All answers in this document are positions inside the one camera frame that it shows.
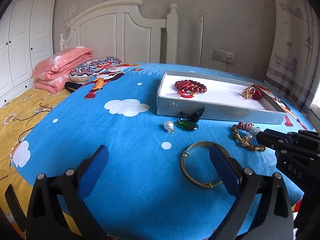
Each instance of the jewelry box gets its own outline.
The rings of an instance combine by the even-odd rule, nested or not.
[[[206,86],[206,93],[197,93],[191,98],[180,96],[175,83],[192,80]],[[252,86],[260,91],[259,100],[245,99],[242,91]],[[235,79],[191,72],[165,71],[157,92],[157,114],[179,116],[205,107],[202,119],[233,122],[281,124],[286,112],[258,86]]]

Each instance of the green pendant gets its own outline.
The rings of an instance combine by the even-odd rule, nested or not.
[[[176,122],[176,125],[189,131],[195,131],[195,130],[198,130],[199,128],[196,122],[193,122],[190,120],[178,120]]]

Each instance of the light switch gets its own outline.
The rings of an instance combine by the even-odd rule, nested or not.
[[[212,59],[223,61],[225,51],[221,49],[213,49]]]
[[[224,52],[216,50],[216,51],[214,52],[213,57],[214,57],[214,58],[217,58],[217,59],[223,59],[223,57],[224,57]]]

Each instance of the white headboard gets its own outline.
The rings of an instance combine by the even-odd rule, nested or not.
[[[142,0],[113,0],[95,5],[69,23],[70,34],[60,35],[60,50],[85,46],[93,58],[113,56],[123,63],[160,61],[161,28],[167,29],[166,63],[177,61],[179,16],[169,5],[167,19],[146,19],[139,12]]]

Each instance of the pearl pendant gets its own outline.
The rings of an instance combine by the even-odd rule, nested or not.
[[[174,126],[173,126],[173,122],[171,122],[170,120],[165,121],[163,124],[164,129],[168,132],[168,133],[174,133]]]

